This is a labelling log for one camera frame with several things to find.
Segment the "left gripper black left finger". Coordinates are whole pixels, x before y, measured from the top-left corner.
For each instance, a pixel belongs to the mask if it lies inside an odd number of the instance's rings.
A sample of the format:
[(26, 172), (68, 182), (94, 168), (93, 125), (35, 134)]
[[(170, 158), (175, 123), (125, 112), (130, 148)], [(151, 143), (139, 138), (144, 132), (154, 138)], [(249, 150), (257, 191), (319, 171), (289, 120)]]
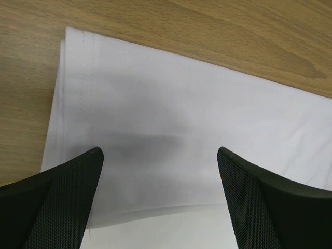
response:
[(80, 248), (104, 155), (95, 147), (1, 187), (1, 248)]

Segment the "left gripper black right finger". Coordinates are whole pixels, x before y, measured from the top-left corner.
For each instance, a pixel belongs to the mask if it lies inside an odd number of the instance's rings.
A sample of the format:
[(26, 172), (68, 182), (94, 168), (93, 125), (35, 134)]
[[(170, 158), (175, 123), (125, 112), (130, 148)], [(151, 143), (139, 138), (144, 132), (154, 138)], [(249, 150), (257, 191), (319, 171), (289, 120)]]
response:
[(225, 147), (217, 162), (238, 248), (331, 248), (331, 191), (286, 179)]

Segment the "white t shirt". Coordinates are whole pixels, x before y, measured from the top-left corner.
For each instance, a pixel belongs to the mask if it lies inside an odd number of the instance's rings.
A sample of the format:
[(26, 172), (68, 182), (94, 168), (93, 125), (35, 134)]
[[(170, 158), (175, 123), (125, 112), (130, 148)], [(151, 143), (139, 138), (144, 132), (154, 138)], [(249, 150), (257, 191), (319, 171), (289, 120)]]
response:
[(82, 248), (236, 248), (218, 149), (331, 190), (331, 99), (68, 27), (41, 168), (96, 146)]

